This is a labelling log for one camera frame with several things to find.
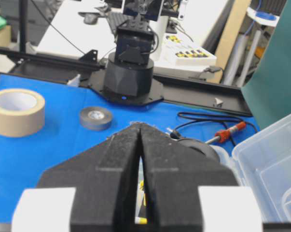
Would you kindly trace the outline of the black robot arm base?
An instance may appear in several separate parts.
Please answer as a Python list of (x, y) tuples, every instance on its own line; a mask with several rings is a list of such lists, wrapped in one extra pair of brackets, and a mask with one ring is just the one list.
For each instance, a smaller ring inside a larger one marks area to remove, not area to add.
[(104, 99), (124, 105), (146, 105), (163, 100), (163, 84), (153, 78), (159, 37), (149, 25), (161, 15), (161, 0), (124, 0), (129, 18), (116, 28), (116, 49), (105, 69), (92, 73), (88, 87)]

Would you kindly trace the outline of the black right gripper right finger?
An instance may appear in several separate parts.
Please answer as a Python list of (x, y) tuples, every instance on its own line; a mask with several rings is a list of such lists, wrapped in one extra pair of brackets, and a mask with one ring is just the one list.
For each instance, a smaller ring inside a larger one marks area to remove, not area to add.
[(231, 169), (142, 128), (148, 224), (158, 232), (260, 232), (261, 214)]

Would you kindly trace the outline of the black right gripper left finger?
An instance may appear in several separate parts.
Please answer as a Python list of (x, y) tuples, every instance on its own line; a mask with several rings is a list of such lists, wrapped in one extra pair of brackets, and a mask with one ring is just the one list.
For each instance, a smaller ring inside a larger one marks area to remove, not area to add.
[(45, 170), (23, 191), (14, 232), (114, 232), (134, 220), (139, 128)]

